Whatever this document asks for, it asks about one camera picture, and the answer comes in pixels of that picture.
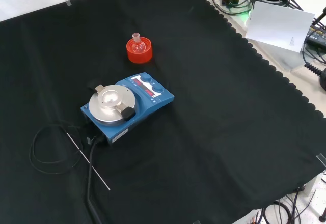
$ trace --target floor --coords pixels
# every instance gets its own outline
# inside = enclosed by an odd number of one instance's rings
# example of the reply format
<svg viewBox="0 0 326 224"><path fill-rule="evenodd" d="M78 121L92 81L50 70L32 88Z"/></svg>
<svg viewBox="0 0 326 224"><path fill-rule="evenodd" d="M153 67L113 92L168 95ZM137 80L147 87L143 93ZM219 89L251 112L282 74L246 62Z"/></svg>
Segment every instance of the floor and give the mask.
<svg viewBox="0 0 326 224"><path fill-rule="evenodd" d="M304 210L304 208L309 203L309 200L311 199L313 195L313 192L306 196L303 192L299 193L298 199L297 199L297 208L299 212ZM289 197L293 200L294 194L289 195ZM284 197L281 199L281 202L284 203L290 210L292 207L291 201ZM301 217L301 223L302 224L318 224L321 223L319 221L319 216L322 215L323 211L326 208L326 184L323 181L319 181L316 184L316 193L309 205L309 207L300 215ZM285 210L281 208L281 217L283 223L287 223L287 214ZM266 210L266 218L269 223L271 224L280 224L280 215L279 215L279 208L278 206L269 206Z"/></svg>

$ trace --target white table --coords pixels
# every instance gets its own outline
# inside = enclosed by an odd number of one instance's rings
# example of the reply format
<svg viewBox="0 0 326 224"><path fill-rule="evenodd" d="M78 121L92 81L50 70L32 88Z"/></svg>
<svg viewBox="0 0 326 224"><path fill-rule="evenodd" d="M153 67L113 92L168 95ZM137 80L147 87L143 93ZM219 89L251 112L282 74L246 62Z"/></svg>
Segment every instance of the white table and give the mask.
<svg viewBox="0 0 326 224"><path fill-rule="evenodd" d="M312 4L313 8L310 7L309 11L316 13L317 16L319 16L323 8L326 7L326 0L296 0L296 1L303 9L309 8L310 4ZM230 17L225 14L224 17L228 19L228 21L232 24L232 27L235 28L238 33L242 34L242 36L245 36L246 27L244 25L243 18L238 16ZM250 43L254 45L254 48L257 50L259 54L263 56L264 59L269 60L271 65L275 66L276 69L282 72L283 75L287 77L291 83L296 85L296 88L299 89L303 93L303 95L309 99L309 102L315 105L316 110L321 111L324 114L324 116L326 116L326 91L324 91L319 85L319 77L313 74L307 68L303 67L304 61L302 60L302 56L300 54L293 54L293 52L288 54L292 59L299 59L302 62L302 66L300 68L290 72L284 69L284 67L280 65L280 62L282 62L280 59L282 59L282 57L275 55L275 53L270 51L271 50L270 48L266 48L267 44L261 45L261 43L257 43L256 41L250 41ZM321 70L326 68L318 61L314 62L313 65ZM314 178L309 182L310 186L307 194L309 194L311 190L313 190L313 185L318 180L320 180L320 176L316 176L316 178ZM257 213L257 211L258 210L251 211L250 213L248 213L248 215L236 221L234 224L248 223L251 220L251 218Z"/></svg>

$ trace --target red cap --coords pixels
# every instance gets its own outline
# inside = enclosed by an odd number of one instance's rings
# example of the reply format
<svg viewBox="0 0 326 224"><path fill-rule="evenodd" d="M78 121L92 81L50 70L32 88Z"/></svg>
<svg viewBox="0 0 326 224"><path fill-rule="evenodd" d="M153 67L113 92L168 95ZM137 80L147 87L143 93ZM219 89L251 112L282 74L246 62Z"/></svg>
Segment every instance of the red cap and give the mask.
<svg viewBox="0 0 326 224"><path fill-rule="evenodd" d="M134 40L130 39L127 42L127 53L128 53L128 58L130 61L136 64L143 64L151 60L153 56L152 52L152 43L149 39L146 37L141 37L141 40L145 43L146 49L145 52L143 53L135 53L132 50L132 45L134 44Z"/></svg>

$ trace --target black cloth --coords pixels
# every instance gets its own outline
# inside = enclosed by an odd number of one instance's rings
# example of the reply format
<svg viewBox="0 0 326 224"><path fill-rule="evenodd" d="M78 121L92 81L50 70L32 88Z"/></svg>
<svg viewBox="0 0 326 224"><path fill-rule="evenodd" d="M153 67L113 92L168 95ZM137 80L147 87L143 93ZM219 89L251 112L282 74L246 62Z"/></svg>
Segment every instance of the black cloth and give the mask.
<svg viewBox="0 0 326 224"><path fill-rule="evenodd" d="M103 223L233 223L323 170L323 115L206 0L72 0L0 23L1 223L91 223L87 164L49 176L28 151L53 121L83 125L87 83L147 72L175 95L113 147L95 150ZM139 32L145 65L127 59ZM46 137L40 158L67 155Z"/></svg>

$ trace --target white label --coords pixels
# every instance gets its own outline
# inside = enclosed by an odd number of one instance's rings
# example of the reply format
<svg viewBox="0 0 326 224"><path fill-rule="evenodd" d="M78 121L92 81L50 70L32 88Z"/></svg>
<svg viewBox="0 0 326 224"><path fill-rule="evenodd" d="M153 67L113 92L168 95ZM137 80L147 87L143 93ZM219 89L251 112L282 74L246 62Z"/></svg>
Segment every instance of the white label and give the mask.
<svg viewBox="0 0 326 224"><path fill-rule="evenodd" d="M128 132L128 128L125 129L123 132L121 132L119 135L117 135L114 139L112 139L112 143L114 143L116 140L118 140L120 137L122 137L127 132Z"/></svg>

